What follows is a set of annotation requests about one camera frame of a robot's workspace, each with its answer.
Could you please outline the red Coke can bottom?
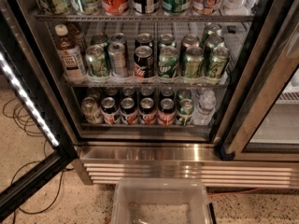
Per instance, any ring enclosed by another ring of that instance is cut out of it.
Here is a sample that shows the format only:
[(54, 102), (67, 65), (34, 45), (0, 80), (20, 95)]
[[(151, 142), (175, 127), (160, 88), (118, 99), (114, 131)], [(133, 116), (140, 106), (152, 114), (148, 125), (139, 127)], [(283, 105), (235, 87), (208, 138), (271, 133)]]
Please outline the red Coke can bottom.
[(164, 98), (158, 109), (158, 123), (163, 126), (172, 125), (175, 118), (175, 104), (170, 98)]

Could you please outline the stainless steel fridge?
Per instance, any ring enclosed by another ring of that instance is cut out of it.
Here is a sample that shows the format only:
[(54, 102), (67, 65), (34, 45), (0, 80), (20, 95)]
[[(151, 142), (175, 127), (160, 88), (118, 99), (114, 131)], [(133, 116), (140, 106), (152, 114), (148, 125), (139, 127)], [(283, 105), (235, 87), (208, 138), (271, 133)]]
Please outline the stainless steel fridge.
[(209, 187), (298, 189), (292, 143), (254, 141), (264, 117), (296, 70), (298, 0), (252, 0), (221, 11), (232, 60), (214, 88), (217, 111), (207, 126), (90, 124), (79, 105), (86, 83), (70, 83), (54, 47), (62, 16), (37, 0), (1, 0), (13, 39), (6, 43), (7, 78), (54, 148), (87, 184), (123, 178), (199, 179)]

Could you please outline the green 7up can middle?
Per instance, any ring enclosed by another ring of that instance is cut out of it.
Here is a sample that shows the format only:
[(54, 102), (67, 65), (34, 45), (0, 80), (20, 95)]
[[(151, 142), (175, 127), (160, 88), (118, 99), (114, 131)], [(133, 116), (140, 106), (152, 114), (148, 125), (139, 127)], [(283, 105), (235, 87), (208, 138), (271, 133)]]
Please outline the green 7up can middle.
[(165, 46), (161, 48), (158, 62), (158, 77), (161, 79), (176, 77), (178, 61), (178, 50), (175, 47)]

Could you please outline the silver can middle front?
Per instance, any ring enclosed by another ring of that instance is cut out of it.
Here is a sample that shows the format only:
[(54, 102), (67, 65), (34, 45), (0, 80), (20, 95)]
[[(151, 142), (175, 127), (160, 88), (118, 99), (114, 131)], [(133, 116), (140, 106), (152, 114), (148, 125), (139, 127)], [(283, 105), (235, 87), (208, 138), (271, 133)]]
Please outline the silver can middle front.
[(113, 77), (128, 77), (125, 46), (120, 42), (112, 42), (108, 46)]

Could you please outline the silver can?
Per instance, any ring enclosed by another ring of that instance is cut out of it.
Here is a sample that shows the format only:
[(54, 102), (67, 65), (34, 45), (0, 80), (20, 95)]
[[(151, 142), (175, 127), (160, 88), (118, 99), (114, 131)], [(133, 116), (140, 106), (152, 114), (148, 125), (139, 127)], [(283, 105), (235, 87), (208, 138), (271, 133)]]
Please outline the silver can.
[(120, 42), (112, 42), (108, 46), (113, 77), (128, 77), (125, 46)]
[(112, 43), (122, 43), (124, 46), (127, 45), (127, 38), (124, 33), (115, 33), (111, 36)]

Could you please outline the green can middle front left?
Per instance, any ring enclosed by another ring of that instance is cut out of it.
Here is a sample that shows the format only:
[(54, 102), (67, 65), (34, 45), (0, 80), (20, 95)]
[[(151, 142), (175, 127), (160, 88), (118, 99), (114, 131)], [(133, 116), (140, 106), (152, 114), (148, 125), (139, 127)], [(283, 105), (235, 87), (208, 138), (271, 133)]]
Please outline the green can middle front left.
[(102, 46), (89, 46), (86, 49), (85, 59), (91, 77), (103, 78), (109, 75), (106, 53)]

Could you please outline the silver can middle back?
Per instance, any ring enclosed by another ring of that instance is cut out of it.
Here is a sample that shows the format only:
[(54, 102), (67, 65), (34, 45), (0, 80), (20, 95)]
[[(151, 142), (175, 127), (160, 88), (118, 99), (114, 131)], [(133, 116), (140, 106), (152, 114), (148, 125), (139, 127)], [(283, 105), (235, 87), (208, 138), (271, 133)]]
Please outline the silver can middle back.
[(124, 33), (115, 33), (111, 36), (112, 43), (122, 43), (124, 46), (127, 45), (127, 38)]

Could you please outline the pink can middle back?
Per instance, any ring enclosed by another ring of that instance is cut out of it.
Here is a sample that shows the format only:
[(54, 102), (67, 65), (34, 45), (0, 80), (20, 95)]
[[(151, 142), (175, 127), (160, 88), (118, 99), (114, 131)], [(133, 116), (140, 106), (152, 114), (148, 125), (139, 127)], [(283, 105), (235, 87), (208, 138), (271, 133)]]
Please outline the pink can middle back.
[(188, 47), (199, 47), (200, 40), (196, 34), (186, 34), (181, 40), (180, 48), (185, 51)]

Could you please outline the green can middle front right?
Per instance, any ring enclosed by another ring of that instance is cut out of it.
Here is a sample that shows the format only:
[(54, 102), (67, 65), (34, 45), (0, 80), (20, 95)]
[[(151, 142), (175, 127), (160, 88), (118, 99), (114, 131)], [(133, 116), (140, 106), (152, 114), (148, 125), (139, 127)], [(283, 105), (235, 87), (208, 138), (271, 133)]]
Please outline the green can middle front right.
[(226, 47), (214, 48), (209, 56), (205, 76), (210, 78), (220, 78), (229, 61), (230, 50)]

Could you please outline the green can middle far back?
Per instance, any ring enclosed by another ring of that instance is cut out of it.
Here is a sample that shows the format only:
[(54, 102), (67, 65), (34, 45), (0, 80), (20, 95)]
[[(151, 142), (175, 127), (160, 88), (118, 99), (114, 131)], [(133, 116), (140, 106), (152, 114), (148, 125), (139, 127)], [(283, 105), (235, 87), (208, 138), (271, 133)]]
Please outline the green can middle far back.
[(210, 35), (218, 35), (222, 36), (222, 27), (217, 23), (207, 23), (204, 28), (204, 32), (202, 35), (202, 42), (205, 42)]

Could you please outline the open black fridge door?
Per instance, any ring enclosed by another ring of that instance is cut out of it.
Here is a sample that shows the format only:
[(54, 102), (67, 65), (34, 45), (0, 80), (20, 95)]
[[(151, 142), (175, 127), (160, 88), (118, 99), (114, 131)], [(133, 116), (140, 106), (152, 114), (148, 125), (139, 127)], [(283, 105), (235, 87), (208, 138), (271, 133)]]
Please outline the open black fridge door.
[(46, 75), (49, 69), (17, 0), (0, 0), (1, 70), (17, 99), (50, 144), (52, 152), (42, 161), (33, 161), (27, 173), (14, 175), (1, 192), (0, 216), (15, 217), (16, 210), (55, 176), (62, 177), (76, 158), (75, 149), (50, 102)]

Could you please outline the clear water bottle bottom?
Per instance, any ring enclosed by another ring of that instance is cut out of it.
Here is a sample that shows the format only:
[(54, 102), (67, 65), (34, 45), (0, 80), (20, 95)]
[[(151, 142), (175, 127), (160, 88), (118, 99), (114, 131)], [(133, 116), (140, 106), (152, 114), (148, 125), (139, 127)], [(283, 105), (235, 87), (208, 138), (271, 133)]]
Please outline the clear water bottle bottom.
[(195, 108), (193, 122), (195, 125), (207, 126), (216, 111), (216, 96), (213, 91), (200, 95)]

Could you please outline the tea bottle white cap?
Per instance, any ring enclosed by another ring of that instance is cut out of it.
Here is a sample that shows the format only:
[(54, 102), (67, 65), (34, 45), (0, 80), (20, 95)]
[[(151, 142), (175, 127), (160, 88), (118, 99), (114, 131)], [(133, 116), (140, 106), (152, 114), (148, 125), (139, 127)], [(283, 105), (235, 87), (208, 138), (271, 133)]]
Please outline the tea bottle white cap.
[(79, 83), (86, 79), (86, 70), (76, 39), (68, 32), (64, 24), (55, 26), (57, 35), (55, 47), (64, 69), (64, 75), (70, 82)]

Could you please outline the clear plastic bin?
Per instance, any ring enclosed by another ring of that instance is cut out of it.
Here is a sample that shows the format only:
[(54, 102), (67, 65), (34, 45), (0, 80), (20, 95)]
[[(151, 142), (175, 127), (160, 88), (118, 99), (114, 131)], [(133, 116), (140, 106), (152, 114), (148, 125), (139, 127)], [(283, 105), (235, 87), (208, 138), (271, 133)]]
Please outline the clear plastic bin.
[(213, 224), (206, 187), (198, 179), (122, 178), (111, 224)]

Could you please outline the dark bottle middle back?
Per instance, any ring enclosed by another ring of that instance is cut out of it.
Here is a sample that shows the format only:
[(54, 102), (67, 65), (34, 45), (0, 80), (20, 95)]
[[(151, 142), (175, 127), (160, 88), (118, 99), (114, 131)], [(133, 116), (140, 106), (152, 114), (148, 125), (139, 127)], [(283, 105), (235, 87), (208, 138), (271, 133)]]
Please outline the dark bottle middle back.
[(80, 27), (80, 25), (78, 23), (75, 22), (68, 22), (66, 24), (68, 33), (71, 34), (79, 47), (79, 50), (82, 54), (85, 53), (85, 49), (86, 49), (86, 42), (85, 42), (85, 37), (84, 37), (84, 33), (82, 31), (82, 28)]

